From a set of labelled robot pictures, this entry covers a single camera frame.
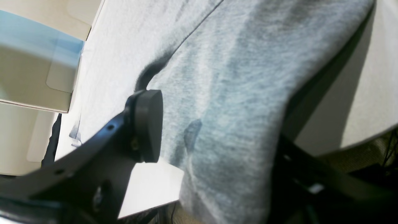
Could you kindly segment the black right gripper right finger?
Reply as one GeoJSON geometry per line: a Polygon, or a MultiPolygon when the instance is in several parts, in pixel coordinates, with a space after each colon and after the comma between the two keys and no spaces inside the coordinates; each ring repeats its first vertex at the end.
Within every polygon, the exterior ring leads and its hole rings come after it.
{"type": "Polygon", "coordinates": [[[269,224],[396,224],[397,187],[340,172],[280,136],[269,224]]]}

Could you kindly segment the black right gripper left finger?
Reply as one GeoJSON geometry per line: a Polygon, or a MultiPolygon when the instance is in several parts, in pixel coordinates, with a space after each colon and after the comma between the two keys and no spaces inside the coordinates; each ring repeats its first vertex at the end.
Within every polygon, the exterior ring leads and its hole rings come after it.
{"type": "Polygon", "coordinates": [[[137,163],[160,156],[163,95],[142,90],[79,148],[1,184],[1,223],[114,224],[137,163]]]}

